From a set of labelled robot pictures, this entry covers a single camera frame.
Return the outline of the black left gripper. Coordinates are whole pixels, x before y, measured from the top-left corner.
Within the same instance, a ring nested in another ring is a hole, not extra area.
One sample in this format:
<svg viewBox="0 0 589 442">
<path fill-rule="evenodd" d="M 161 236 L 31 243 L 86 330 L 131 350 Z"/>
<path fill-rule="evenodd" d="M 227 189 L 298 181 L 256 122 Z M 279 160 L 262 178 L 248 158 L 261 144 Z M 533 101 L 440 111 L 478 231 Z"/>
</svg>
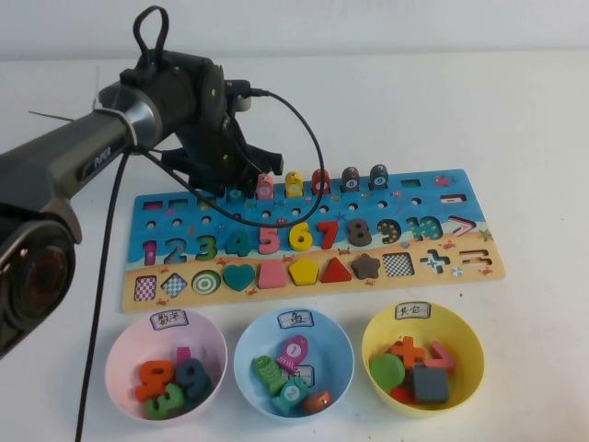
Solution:
<svg viewBox="0 0 589 442">
<path fill-rule="evenodd" d="M 234 121 L 238 102 L 250 92 L 247 80 L 226 80 L 223 68 L 204 61 L 196 69 L 195 116 L 177 130 L 183 148 L 164 151 L 161 161 L 186 174 L 189 185 L 210 194 L 224 194 L 235 187 L 252 194 L 258 168 L 263 173 L 283 175 L 283 156 L 247 145 Z"/>
</svg>

